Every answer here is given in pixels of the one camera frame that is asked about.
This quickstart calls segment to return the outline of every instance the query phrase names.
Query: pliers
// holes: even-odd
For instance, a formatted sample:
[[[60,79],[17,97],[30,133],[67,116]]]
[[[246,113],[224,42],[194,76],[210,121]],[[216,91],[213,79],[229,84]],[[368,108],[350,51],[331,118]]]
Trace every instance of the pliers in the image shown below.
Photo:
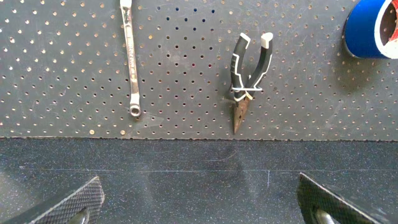
[[[271,32],[261,35],[261,54],[257,67],[252,75],[242,74],[242,61],[246,49],[249,47],[250,38],[241,33],[236,43],[231,59],[231,82],[234,90],[234,134],[238,131],[244,115],[248,110],[249,102],[253,100],[256,91],[261,91],[258,87],[263,76],[268,72],[272,58],[272,39]]]

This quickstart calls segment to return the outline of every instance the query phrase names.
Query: perforated board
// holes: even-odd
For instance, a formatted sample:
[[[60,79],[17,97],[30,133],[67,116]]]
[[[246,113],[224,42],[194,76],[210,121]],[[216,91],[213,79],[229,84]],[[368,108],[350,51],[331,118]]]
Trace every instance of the perforated board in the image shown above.
[[[358,1],[133,0],[143,115],[130,85],[119,1],[0,1],[0,136],[398,139],[393,60],[350,57]],[[241,32],[270,70],[233,135],[229,65]]]

